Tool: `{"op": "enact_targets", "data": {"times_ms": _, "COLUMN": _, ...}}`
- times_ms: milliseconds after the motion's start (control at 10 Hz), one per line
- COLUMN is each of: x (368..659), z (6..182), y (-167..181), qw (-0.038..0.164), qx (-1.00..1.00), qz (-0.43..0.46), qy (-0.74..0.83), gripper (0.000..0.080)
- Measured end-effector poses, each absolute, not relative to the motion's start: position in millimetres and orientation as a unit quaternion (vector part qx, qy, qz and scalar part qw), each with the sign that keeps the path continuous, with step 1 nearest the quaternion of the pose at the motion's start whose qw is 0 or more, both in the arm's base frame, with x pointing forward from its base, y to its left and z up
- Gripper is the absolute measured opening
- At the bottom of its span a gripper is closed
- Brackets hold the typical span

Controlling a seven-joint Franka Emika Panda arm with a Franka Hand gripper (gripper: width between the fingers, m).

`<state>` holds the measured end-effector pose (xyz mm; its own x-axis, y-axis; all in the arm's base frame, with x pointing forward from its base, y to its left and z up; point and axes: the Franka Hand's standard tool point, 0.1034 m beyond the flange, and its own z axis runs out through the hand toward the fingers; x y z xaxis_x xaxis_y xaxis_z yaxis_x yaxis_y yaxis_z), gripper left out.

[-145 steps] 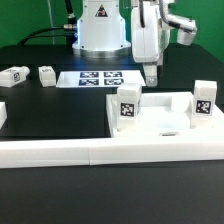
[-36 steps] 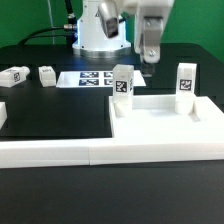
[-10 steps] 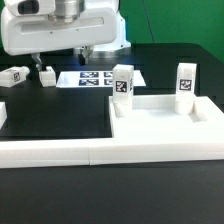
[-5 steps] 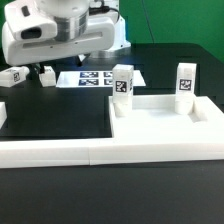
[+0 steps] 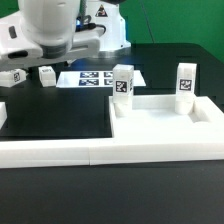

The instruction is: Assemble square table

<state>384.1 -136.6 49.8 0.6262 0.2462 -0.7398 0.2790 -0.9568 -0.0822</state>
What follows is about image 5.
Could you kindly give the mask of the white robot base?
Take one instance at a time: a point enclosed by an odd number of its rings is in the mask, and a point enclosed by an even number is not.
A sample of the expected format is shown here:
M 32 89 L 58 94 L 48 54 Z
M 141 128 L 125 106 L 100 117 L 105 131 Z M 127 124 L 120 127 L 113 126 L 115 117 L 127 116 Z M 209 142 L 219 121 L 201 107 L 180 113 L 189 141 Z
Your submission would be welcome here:
M 126 0 L 81 0 L 81 21 L 106 28 L 100 38 L 98 58 L 112 58 L 129 52 L 126 39 L 126 21 L 120 14 L 120 4 Z

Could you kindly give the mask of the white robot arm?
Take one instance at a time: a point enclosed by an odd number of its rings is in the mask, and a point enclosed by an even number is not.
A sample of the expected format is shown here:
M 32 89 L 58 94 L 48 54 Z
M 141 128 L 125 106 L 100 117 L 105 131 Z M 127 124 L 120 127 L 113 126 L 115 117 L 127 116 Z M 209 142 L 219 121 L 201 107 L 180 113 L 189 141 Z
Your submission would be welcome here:
M 76 28 L 81 0 L 18 0 L 19 10 L 0 19 L 0 71 L 96 55 L 104 27 Z

